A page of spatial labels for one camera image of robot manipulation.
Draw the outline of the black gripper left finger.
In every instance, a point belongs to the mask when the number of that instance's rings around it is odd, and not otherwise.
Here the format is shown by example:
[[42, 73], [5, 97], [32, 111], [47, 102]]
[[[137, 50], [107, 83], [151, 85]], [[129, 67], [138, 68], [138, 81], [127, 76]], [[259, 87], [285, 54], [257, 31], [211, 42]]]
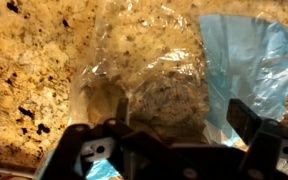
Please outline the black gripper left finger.
[[93, 128], [71, 125], [64, 131], [38, 180], [86, 180], [95, 163], [106, 160], [125, 180], [171, 177], [168, 147], [126, 123], [128, 100], [118, 101], [116, 114]]

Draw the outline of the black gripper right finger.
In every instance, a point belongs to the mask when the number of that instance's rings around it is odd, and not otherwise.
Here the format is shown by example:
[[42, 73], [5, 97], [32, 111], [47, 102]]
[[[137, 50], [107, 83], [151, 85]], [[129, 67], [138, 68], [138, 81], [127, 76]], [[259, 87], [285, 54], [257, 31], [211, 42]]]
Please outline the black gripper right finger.
[[226, 119], [248, 146], [239, 166], [248, 180], [288, 180], [276, 166], [280, 159], [288, 164], [288, 129], [280, 122], [257, 115], [239, 99], [229, 101]]

